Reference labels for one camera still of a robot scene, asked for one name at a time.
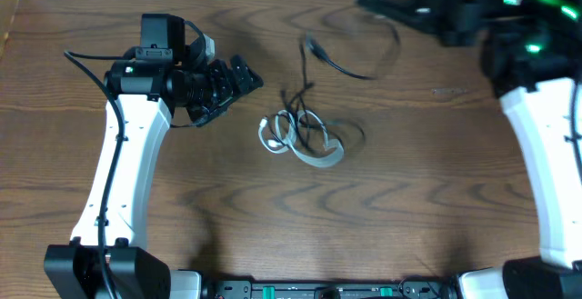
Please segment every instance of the white cable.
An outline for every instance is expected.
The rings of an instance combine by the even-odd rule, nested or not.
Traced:
[[[321,126],[321,130],[324,134],[324,150],[333,151],[331,154],[328,154],[323,157],[312,157],[308,154],[301,153],[295,148],[295,142],[297,140],[296,134],[296,125],[299,123],[301,118],[305,115],[312,115],[319,125]],[[279,127],[279,117],[284,117],[289,122],[289,130],[285,137],[281,135],[281,128]],[[270,151],[273,154],[282,154],[291,148],[293,153],[297,156],[297,158],[301,159],[307,164],[310,164],[314,167],[319,168],[326,168],[331,167],[337,163],[339,163],[342,158],[344,157],[344,147],[337,139],[329,139],[327,134],[327,128],[324,122],[317,116],[314,112],[310,110],[300,110],[297,112],[297,120],[291,115],[287,110],[279,111],[279,113],[275,116],[275,133],[276,137],[281,141],[277,141],[275,139],[268,139],[265,141],[263,137],[263,130],[265,130],[266,125],[268,124],[268,120],[266,117],[263,117],[261,123],[258,127],[258,138],[261,140],[261,143],[266,148],[266,150]]]

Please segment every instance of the wooden tabletop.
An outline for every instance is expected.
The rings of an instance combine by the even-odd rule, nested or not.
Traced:
[[[537,254],[523,159],[478,47],[445,49],[396,24],[391,64],[386,21],[354,0],[22,0],[0,61],[0,297],[56,295],[45,250],[68,243],[93,183],[105,98],[62,53],[120,55],[139,44],[142,13],[195,22],[218,57],[241,54],[265,80],[210,125],[167,134],[148,251],[170,268],[385,280]],[[359,81],[308,57],[310,107],[366,133],[361,144],[345,126],[346,156],[329,169],[270,154],[256,136],[282,109],[280,90],[301,84],[306,31],[341,65],[383,71]]]

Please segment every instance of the wooden table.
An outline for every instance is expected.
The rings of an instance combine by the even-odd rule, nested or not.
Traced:
[[[55,296],[45,249],[68,242],[101,151],[105,99],[63,51],[120,55],[139,44],[140,15],[162,12],[194,21],[219,57],[243,55],[266,83],[212,124],[166,136],[148,251],[170,268],[391,279],[537,254],[523,159],[478,48],[397,25],[398,61],[367,82],[308,57],[309,105],[366,131],[364,145],[345,139],[341,164],[315,169],[270,154],[256,129],[281,109],[281,89],[300,86],[305,31],[339,63],[375,70],[391,37],[354,0],[22,0],[0,61],[0,297]]]

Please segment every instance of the green clip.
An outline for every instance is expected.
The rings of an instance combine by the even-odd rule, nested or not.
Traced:
[[[392,296],[392,288],[380,288],[381,296]]]
[[[274,286],[263,286],[263,299],[275,299]]]

